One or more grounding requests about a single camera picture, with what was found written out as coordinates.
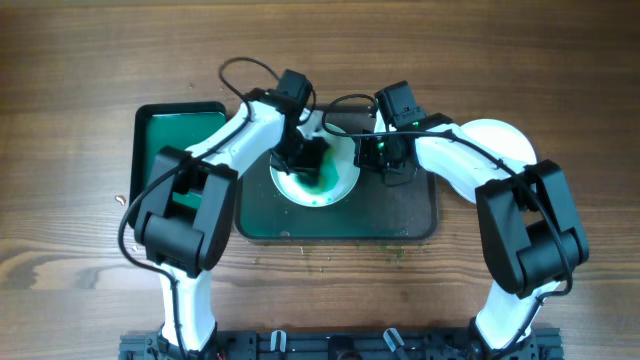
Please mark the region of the green scrub sponge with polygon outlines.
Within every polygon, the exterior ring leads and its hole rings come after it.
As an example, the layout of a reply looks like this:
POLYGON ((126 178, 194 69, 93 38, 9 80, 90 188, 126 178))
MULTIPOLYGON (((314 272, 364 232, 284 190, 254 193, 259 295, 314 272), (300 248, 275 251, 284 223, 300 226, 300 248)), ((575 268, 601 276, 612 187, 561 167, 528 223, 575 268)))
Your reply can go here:
POLYGON ((298 182, 306 188, 322 189, 326 184, 326 177, 320 171, 303 172, 298 175, 298 182))

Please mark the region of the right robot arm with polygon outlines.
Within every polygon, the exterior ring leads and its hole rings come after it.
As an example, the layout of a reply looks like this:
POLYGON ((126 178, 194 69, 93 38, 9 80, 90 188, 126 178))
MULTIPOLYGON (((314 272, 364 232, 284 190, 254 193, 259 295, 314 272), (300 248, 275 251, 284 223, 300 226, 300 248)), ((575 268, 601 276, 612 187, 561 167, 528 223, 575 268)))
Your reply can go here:
POLYGON ((376 125, 356 137, 359 167, 383 172, 406 162, 444 178, 475 204, 484 261, 493 284, 471 322, 474 353, 518 351, 545 301, 568 295, 589 243, 566 176, 538 161, 529 140, 494 119, 456 124, 417 104, 401 81, 371 98, 376 125))

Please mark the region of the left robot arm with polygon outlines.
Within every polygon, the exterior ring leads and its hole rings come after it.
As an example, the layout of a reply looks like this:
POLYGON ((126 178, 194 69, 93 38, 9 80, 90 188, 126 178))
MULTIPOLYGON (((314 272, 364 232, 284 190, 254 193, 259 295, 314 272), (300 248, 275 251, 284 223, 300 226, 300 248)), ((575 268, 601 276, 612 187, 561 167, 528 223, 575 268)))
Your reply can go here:
POLYGON ((123 217, 146 250, 142 268, 162 281, 162 356, 206 359, 215 354, 210 272, 227 246, 244 173, 270 151, 275 170, 305 184, 319 181, 328 144, 303 129, 315 105, 313 86, 292 70, 277 80, 273 89, 241 95, 234 117, 194 148, 161 148, 148 185, 123 217))

